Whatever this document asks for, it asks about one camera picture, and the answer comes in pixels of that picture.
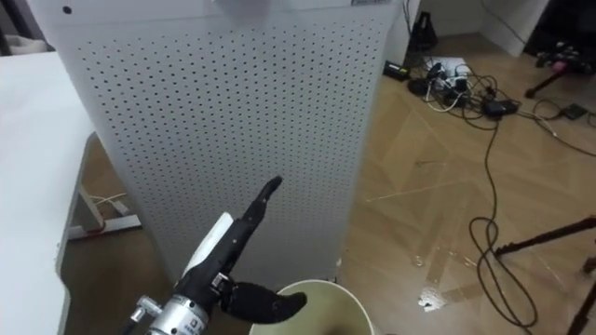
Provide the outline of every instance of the white wall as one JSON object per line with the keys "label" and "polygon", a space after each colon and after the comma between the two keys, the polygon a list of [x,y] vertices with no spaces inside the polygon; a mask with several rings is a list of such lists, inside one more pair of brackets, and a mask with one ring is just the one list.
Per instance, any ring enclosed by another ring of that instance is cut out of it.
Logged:
{"label": "white wall", "polygon": [[[410,24],[413,26],[420,11],[427,11],[438,36],[476,33],[480,31],[483,23],[483,9],[479,1],[410,0]],[[386,59],[402,64],[409,39],[406,20],[400,6],[400,13],[387,39]]]}
{"label": "white wall", "polygon": [[[487,7],[507,22],[525,41],[530,38],[549,2],[549,0],[410,0],[411,24],[415,23],[420,11],[427,11],[430,13],[430,19],[438,36],[481,33],[509,54],[520,56],[523,43],[502,22],[486,12],[481,1],[484,1]],[[386,58],[402,64],[408,41],[408,30],[403,10],[400,8],[398,19],[387,39]]]}
{"label": "white wall", "polygon": [[[549,0],[484,0],[487,7],[504,20],[527,42]],[[523,43],[499,20],[489,13],[484,14],[481,28],[484,37],[502,47],[512,56],[518,57]]]}

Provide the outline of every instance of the black device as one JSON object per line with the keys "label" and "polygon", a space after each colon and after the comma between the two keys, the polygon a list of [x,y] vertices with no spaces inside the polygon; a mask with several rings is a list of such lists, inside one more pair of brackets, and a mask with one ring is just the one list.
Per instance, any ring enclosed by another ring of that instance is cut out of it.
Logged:
{"label": "black device", "polygon": [[410,69],[405,68],[389,60],[385,61],[383,74],[400,82],[410,79]]}
{"label": "black device", "polygon": [[507,114],[514,114],[520,109],[520,105],[511,100],[484,100],[481,104],[481,111],[493,120],[500,120]]}
{"label": "black device", "polygon": [[429,12],[421,12],[418,21],[413,25],[408,49],[415,52],[428,51],[439,42],[435,28],[430,20]]}
{"label": "black device", "polygon": [[[562,237],[566,237],[568,235],[572,235],[575,233],[580,233],[588,229],[596,228],[596,218],[590,217],[586,218],[580,222],[568,224],[561,228],[555,229],[550,232],[546,232],[540,234],[534,238],[530,238],[529,240],[522,241],[520,243],[509,243],[504,245],[503,247],[497,248],[494,251],[494,254],[497,257],[501,257],[505,254],[519,251],[523,248],[528,248],[531,246],[547,243],[549,241],[553,241]],[[582,271],[585,274],[589,274],[589,272],[593,271],[596,267],[596,258],[588,258],[582,267]],[[584,300],[584,303],[580,307],[579,311],[577,312],[574,320],[567,330],[567,335],[579,335],[581,334],[584,327],[588,324],[588,315],[589,311],[592,309],[594,303],[596,302],[596,283],[592,286],[591,290],[588,293],[588,296]]]}
{"label": "black device", "polygon": [[584,107],[572,103],[569,106],[561,109],[560,114],[565,115],[570,120],[577,120],[578,118],[582,117],[584,114],[588,113],[589,111]]}

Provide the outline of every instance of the black cable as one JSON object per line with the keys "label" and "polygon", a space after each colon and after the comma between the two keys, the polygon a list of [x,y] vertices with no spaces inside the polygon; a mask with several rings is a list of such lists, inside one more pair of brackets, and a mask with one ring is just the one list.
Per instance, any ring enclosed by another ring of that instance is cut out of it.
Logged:
{"label": "black cable", "polygon": [[503,23],[503,25],[505,27],[507,27],[507,29],[509,29],[509,31],[515,36],[515,38],[517,38],[520,42],[522,42],[524,45],[528,44],[528,42],[526,40],[524,40],[519,34],[518,32],[515,31],[515,29],[513,29],[505,20],[501,19],[501,17],[499,17],[498,15],[496,15],[488,6],[486,6],[486,4],[484,3],[484,0],[480,0],[482,7],[484,8],[484,10],[486,10],[489,14],[491,14],[491,16],[495,19],[497,19],[499,22]]}
{"label": "black cable", "polygon": [[[511,325],[522,328],[527,334],[531,334],[532,332],[530,331],[529,328],[538,322],[538,310],[536,309],[535,302],[532,299],[532,297],[530,296],[530,293],[523,286],[522,282],[494,254],[494,244],[496,243],[496,240],[497,240],[498,234],[499,234],[498,225],[496,223],[496,212],[497,212],[497,207],[498,207],[498,198],[497,198],[497,194],[496,194],[496,186],[494,184],[491,170],[489,169],[488,161],[489,161],[491,149],[493,148],[494,139],[496,138],[498,129],[499,129],[499,122],[496,122],[493,128],[486,129],[488,131],[493,132],[493,136],[491,137],[491,140],[488,143],[488,146],[486,148],[486,153],[484,155],[484,170],[486,171],[486,176],[488,177],[488,181],[491,184],[491,190],[493,193],[493,209],[491,212],[491,216],[490,217],[479,216],[479,217],[472,219],[468,224],[468,231],[469,231],[470,237],[472,238],[472,242],[474,243],[474,246],[476,246],[476,249],[481,253],[481,256],[479,257],[477,265],[476,265],[476,275],[478,276],[478,280],[481,284],[484,294],[488,298],[491,305],[495,308],[495,310],[505,320],[507,320]],[[484,222],[486,224],[486,227],[484,230],[484,236],[486,238],[486,243],[487,243],[486,248],[481,247],[480,243],[478,242],[478,238],[474,235],[474,231],[473,231],[474,224],[479,223],[479,222]],[[530,303],[533,316],[529,322],[521,322],[520,318],[515,314],[515,312],[511,308],[508,299],[505,297],[505,294],[503,293],[503,289],[501,288],[499,280],[496,278],[496,274],[494,273],[493,266],[488,261],[489,255],[493,256],[493,258],[500,265],[500,267],[503,270],[505,270],[505,272],[508,274],[508,276],[515,282],[515,285],[520,289],[520,291],[523,293],[523,295],[527,298],[528,302]],[[486,284],[484,282],[484,279],[482,277],[482,272],[481,272],[481,267],[483,264],[485,264],[489,270],[489,273],[490,273],[491,278],[494,282],[494,285],[497,288],[500,301],[505,305],[505,307],[507,309],[507,312],[508,312],[507,314],[496,304],[494,297],[491,295],[491,293],[489,293],[489,291],[486,287]]]}
{"label": "black cable", "polygon": [[124,326],[124,329],[122,329],[122,335],[130,335],[132,334],[132,331],[135,329],[135,327],[137,326],[137,323],[129,318],[127,320],[127,324]]}

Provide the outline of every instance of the parquet floor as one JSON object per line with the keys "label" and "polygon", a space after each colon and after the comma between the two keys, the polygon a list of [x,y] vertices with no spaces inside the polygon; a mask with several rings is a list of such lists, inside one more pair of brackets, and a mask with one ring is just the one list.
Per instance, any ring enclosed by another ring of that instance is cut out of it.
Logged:
{"label": "parquet floor", "polygon": [[[496,77],[525,110],[534,103],[522,98],[523,91],[549,75],[534,68],[532,58],[513,59],[476,35],[443,39],[433,55],[465,58],[477,73]],[[585,85],[564,78],[540,96],[572,99]],[[545,106],[539,112],[554,111]],[[585,118],[551,125],[562,139],[596,152],[596,129]],[[433,112],[402,83],[382,79],[341,267],[342,284],[382,332],[522,334],[482,293],[479,253],[468,234],[470,219],[492,209],[483,169],[490,137]],[[489,164],[498,192],[497,245],[596,214],[596,158],[563,147],[530,120],[513,115],[502,121]],[[93,194],[122,191],[99,145],[89,155],[84,183]],[[483,227],[477,228],[481,236]],[[588,232],[506,256],[535,299],[540,319],[534,334],[565,333],[595,280],[579,274],[584,260],[596,255],[595,236]],[[71,243],[62,273],[73,300],[67,334],[114,333],[140,295],[164,298],[169,289],[142,231]],[[497,275],[513,308],[528,319],[522,294],[502,272]],[[585,334],[596,333],[594,324]],[[210,333],[245,334],[248,326],[216,315]]]}

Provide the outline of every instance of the table leg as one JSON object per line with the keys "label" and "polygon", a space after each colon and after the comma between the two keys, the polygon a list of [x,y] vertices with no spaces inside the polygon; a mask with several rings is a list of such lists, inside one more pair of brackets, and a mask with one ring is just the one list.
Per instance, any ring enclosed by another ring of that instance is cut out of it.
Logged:
{"label": "table leg", "polygon": [[81,226],[87,233],[100,232],[105,227],[102,215],[81,184],[78,185],[72,225]]}

